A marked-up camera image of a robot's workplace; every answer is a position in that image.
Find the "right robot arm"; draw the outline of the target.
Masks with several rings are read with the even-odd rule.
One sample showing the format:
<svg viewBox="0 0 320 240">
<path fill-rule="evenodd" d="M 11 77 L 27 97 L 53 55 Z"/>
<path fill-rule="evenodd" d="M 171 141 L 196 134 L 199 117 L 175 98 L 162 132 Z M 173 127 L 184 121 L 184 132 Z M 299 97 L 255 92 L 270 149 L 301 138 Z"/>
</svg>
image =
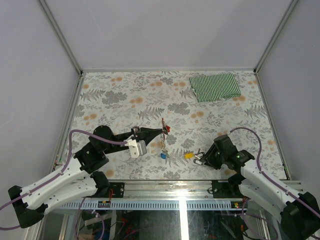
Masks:
<svg viewBox="0 0 320 240">
<path fill-rule="evenodd" d="M 219 170 L 226 165 L 236 172 L 228 179 L 233 197 L 248 197 L 269 212 L 291 240 L 306 240 L 320 229 L 320 208 L 309 192 L 301 193 L 262 168 L 246 150 L 238 150 L 225 134 L 214 139 L 212 146 L 194 160 Z"/>
</svg>

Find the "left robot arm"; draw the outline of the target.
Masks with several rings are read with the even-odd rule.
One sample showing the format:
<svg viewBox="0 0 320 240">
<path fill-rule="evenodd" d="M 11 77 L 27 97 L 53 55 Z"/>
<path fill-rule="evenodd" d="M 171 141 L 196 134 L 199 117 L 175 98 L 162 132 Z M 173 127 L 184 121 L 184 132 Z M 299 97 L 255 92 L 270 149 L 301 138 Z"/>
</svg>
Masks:
<svg viewBox="0 0 320 240">
<path fill-rule="evenodd" d="M 128 150 L 132 158 L 138 158 L 146 154 L 147 145 L 155 137 L 169 131 L 166 126 L 157 129 L 135 126 L 129 132 L 115 135 L 106 125 L 98 126 L 93 133 L 71 130 L 71 135 L 87 135 L 88 143 L 76 153 L 69 152 L 66 163 L 42 179 L 25 187 L 14 185 L 8 190 L 18 227 L 31 227 L 52 210 L 73 200 L 108 197 L 110 183 L 99 170 L 109 162 L 107 154 Z"/>
</svg>

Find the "metal key holder red handle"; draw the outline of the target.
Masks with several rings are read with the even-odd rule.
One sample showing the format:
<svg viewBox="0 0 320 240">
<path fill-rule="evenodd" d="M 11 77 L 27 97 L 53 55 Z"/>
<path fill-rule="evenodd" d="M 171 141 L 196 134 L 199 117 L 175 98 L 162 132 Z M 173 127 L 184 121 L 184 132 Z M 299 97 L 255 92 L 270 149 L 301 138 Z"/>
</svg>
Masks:
<svg viewBox="0 0 320 240">
<path fill-rule="evenodd" d="M 166 149 L 166 136 L 170 133 L 171 128 L 165 123 L 165 119 L 161 119 L 163 133 L 160 135 L 160 148 L 161 153 L 166 154 L 168 156 L 168 150 Z"/>
</svg>

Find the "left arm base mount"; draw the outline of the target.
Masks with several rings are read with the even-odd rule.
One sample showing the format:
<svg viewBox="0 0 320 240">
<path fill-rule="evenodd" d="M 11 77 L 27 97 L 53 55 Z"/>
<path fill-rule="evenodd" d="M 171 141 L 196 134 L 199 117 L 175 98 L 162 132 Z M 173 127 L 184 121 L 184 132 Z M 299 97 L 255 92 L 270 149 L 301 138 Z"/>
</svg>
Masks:
<svg viewBox="0 0 320 240">
<path fill-rule="evenodd" d="M 111 182 L 109 185 L 100 186 L 93 195 L 94 198 L 123 198 L 125 192 L 124 182 Z"/>
</svg>

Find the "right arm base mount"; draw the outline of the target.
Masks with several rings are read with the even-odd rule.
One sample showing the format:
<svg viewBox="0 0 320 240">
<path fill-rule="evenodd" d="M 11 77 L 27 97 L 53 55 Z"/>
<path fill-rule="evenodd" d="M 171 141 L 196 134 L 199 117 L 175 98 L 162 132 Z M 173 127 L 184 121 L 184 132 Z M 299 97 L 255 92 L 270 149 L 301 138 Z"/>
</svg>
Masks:
<svg viewBox="0 0 320 240">
<path fill-rule="evenodd" d="M 245 178 L 236 173 L 227 180 L 212 180 L 211 187 L 207 192 L 213 196 L 214 199 L 235 199 L 243 198 L 244 195 L 240 192 L 240 184 Z"/>
</svg>

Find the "aluminium front rail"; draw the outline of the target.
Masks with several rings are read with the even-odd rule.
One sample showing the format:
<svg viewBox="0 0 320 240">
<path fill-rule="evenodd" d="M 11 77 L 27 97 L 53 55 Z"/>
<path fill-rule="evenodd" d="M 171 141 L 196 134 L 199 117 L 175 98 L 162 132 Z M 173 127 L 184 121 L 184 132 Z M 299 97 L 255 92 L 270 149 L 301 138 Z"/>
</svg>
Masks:
<svg viewBox="0 0 320 240">
<path fill-rule="evenodd" d="M 227 198 L 213 198 L 207 192 L 211 187 L 211 180 L 110 180 L 111 182 L 125 183 L 123 200 L 176 200 L 179 197 L 185 196 L 189 200 L 204 200 L 218 199 L 224 200 Z M 283 183 L 293 188 L 300 193 L 304 193 L 303 185 L 297 180 L 283 180 Z M 64 197 L 68 201 L 74 201 L 82 197 L 91 196 L 94 193 L 89 193 L 89 184 L 74 183 L 63 190 Z"/>
</svg>

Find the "green white striped cloth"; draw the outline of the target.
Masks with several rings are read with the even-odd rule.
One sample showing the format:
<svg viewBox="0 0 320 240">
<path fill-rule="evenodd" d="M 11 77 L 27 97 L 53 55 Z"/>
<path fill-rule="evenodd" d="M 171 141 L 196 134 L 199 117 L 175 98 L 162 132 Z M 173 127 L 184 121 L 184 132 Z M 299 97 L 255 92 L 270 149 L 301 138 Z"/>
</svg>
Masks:
<svg viewBox="0 0 320 240">
<path fill-rule="evenodd" d="M 232 73 L 195 76 L 189 81 L 199 103 L 225 101 L 242 95 Z"/>
</svg>

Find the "black key tag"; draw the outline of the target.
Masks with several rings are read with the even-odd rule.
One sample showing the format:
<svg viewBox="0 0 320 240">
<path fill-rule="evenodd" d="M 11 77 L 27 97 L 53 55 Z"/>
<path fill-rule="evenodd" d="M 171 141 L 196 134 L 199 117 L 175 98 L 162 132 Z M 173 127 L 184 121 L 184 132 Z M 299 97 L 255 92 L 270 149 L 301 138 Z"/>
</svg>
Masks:
<svg viewBox="0 0 320 240">
<path fill-rule="evenodd" d="M 200 158 L 202 158 L 204 155 L 205 155 L 205 153 L 202 152 L 201 149 L 199 148 L 199 149 L 198 149 L 198 152 L 197 152 L 196 155 L 195 155 L 195 157 L 198 158 L 198 159 L 200 159 Z"/>
<path fill-rule="evenodd" d="M 196 164 L 196 165 L 199 165 L 199 166 L 202 166 L 203 165 L 203 162 L 198 160 L 198 159 L 194 159 L 193 160 L 193 163 Z"/>
</svg>

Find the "blue key tag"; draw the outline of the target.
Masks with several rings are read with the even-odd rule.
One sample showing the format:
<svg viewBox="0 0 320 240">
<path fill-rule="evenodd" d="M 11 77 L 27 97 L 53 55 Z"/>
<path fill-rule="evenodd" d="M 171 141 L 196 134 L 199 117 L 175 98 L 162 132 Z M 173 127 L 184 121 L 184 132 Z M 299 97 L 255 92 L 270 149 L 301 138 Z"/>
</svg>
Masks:
<svg viewBox="0 0 320 240">
<path fill-rule="evenodd" d="M 167 155 L 164 154 L 164 153 L 161 153 L 161 154 L 160 154 L 160 157 L 161 157 L 162 159 L 166 159 L 166 158 L 167 158 Z"/>
</svg>

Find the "yellow key tag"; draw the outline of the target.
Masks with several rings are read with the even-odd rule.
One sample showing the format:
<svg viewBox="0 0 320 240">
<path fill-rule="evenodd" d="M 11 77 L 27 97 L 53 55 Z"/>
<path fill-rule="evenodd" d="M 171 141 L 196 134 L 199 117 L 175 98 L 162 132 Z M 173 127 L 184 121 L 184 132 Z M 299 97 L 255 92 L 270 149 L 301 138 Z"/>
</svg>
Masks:
<svg viewBox="0 0 320 240">
<path fill-rule="evenodd" d="M 191 159 L 191 158 L 193 158 L 195 156 L 195 154 L 193 153 L 193 152 L 190 152 L 190 153 L 186 153 L 185 155 L 184 155 L 184 158 L 185 159 Z"/>
</svg>

